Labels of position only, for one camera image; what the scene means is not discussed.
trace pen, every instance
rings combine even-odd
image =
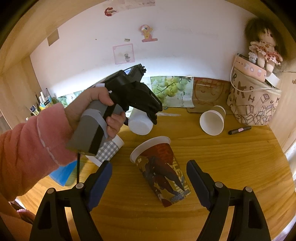
[[[242,132],[242,131],[247,131],[247,130],[250,130],[250,129],[252,129],[251,126],[245,126],[245,127],[239,128],[239,129],[231,130],[231,131],[228,132],[228,134],[232,135],[232,134],[239,133],[239,132]]]

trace pink box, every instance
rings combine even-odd
[[[266,70],[240,56],[236,58],[234,67],[247,76],[265,82]]]

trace poster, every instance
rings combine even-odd
[[[147,85],[165,107],[194,107],[193,77],[155,76]]]
[[[121,11],[155,6],[155,0],[108,0],[104,2],[105,15],[111,17]]]
[[[115,64],[127,64],[135,62],[133,44],[124,44],[113,47]]]

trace doll hair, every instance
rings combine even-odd
[[[285,58],[287,51],[284,45],[284,40],[279,31],[269,21],[261,18],[250,19],[244,31],[248,42],[259,41],[259,34],[266,28],[271,30],[273,38],[276,41],[276,46],[274,47],[275,50],[278,51],[283,58]]]

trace fabric storage basket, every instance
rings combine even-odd
[[[281,90],[273,88],[234,68],[227,104],[238,122],[250,126],[267,125],[271,120]]]

